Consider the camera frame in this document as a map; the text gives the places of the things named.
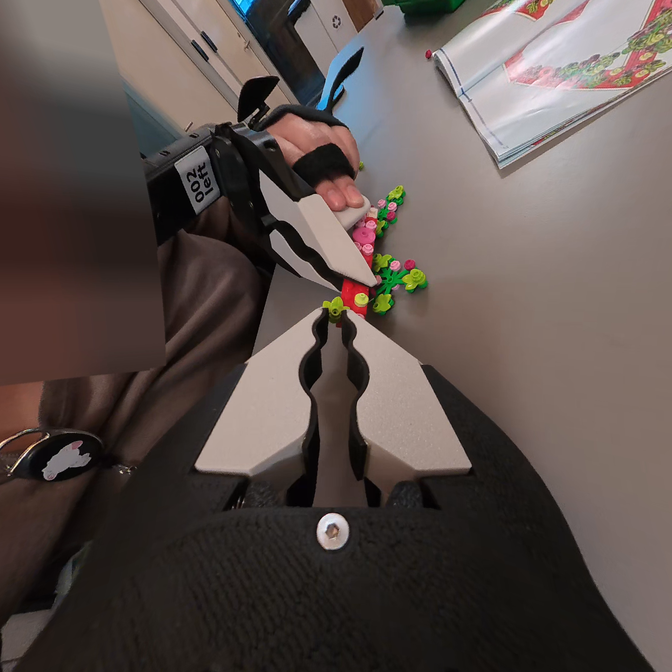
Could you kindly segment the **black oval charm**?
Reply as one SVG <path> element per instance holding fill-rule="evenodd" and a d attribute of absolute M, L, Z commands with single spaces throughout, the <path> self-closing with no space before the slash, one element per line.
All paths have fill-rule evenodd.
<path fill-rule="evenodd" d="M 87 432 L 58 430 L 33 443 L 12 469 L 24 480 L 60 482 L 92 469 L 104 453 L 104 444 Z"/>

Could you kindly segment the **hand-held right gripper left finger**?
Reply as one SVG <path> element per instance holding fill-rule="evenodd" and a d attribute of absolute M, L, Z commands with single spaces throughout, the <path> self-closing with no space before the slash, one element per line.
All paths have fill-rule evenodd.
<path fill-rule="evenodd" d="M 311 411 L 299 366 L 316 344 L 313 325 L 321 315 L 314 310 L 247 361 L 196 460 L 197 471 L 267 481 L 276 490 L 301 477 Z"/>

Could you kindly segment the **person's left hand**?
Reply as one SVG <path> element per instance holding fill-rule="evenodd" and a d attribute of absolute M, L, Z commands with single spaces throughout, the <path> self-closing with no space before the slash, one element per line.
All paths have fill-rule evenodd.
<path fill-rule="evenodd" d="M 360 155 L 356 141 L 347 128 L 330 127 L 323 122 L 307 121 L 288 113 L 269 126 L 267 131 L 278 142 L 290 166 L 294 166 L 303 156 L 320 146 L 335 144 L 347 156 L 355 173 L 358 173 Z M 315 186 L 315 192 L 333 212 L 364 205 L 364 197 L 357 189 L 355 181 L 347 175 L 334 180 L 323 180 Z"/>

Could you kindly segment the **white cabinet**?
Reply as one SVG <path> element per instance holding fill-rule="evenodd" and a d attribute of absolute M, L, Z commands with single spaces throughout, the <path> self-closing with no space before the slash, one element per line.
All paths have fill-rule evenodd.
<path fill-rule="evenodd" d="M 231 1 L 141 3 L 234 111 L 248 79 L 280 76 Z"/>

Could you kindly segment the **green plastic crate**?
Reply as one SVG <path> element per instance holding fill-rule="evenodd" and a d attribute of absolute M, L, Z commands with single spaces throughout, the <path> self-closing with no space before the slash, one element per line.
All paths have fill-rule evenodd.
<path fill-rule="evenodd" d="M 464 0 L 397 1 L 383 0 L 383 6 L 398 6 L 406 16 L 445 15 L 458 9 Z"/>

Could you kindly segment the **red lego strip with flowers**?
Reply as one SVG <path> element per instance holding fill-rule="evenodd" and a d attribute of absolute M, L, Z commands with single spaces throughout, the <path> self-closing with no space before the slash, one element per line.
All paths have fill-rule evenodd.
<path fill-rule="evenodd" d="M 378 209 L 371 207 L 350 230 L 357 250 L 367 262 L 370 270 L 374 255 L 374 244 L 378 225 Z M 351 280 L 344 280 L 341 295 L 332 301 L 324 301 L 323 307 L 329 312 L 329 322 L 340 326 L 342 314 L 348 311 L 351 315 L 365 317 L 369 303 L 371 289 Z"/>

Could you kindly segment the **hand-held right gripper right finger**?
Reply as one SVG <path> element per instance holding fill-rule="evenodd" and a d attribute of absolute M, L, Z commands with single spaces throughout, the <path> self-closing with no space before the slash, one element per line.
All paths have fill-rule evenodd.
<path fill-rule="evenodd" d="M 357 388 L 349 458 L 382 492 L 401 481 L 467 473 L 471 462 L 419 360 L 364 319 L 345 314 L 348 379 Z"/>

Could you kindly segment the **metal carabiner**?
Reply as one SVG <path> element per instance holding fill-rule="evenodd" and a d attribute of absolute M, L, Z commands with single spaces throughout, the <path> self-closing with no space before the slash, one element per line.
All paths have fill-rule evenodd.
<path fill-rule="evenodd" d="M 48 430 L 26 429 L 1 441 L 1 477 L 9 476 L 21 457 L 39 441 L 48 438 Z"/>

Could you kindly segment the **lego instruction booklet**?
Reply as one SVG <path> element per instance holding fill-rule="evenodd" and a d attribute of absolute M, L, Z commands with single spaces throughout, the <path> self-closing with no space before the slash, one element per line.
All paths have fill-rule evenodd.
<path fill-rule="evenodd" d="M 671 71 L 670 1 L 497 1 L 433 54 L 499 168 Z"/>

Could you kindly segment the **white recycling bin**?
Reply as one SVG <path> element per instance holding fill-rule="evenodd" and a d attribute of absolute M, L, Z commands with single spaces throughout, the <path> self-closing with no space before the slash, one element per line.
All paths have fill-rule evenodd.
<path fill-rule="evenodd" d="M 288 19 L 315 61 L 331 61 L 357 36 L 342 1 L 294 1 Z"/>

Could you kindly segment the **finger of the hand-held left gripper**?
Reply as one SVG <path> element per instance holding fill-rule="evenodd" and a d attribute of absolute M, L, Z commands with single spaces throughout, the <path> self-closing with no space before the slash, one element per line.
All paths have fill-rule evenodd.
<path fill-rule="evenodd" d="M 273 253 L 283 259 L 285 265 L 296 275 L 341 292 L 344 277 L 329 268 L 324 258 L 306 245 L 295 230 L 272 230 L 269 242 Z"/>
<path fill-rule="evenodd" d="M 372 270 L 322 197 L 312 194 L 295 202 L 263 172 L 259 173 L 259 186 L 270 212 L 269 233 L 297 231 L 305 244 L 315 249 L 344 280 L 374 286 Z"/>

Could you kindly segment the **person's torso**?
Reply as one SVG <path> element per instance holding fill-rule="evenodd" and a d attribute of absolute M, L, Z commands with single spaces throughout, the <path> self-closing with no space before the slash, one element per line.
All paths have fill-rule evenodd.
<path fill-rule="evenodd" d="M 220 198 L 158 249 L 166 363 L 155 369 L 1 387 L 1 439 L 37 427 L 97 435 L 136 467 L 164 433 L 251 352 L 266 285 L 251 237 Z M 62 483 L 1 485 L 1 624 L 40 599 L 95 534 L 128 481 L 98 468 Z"/>

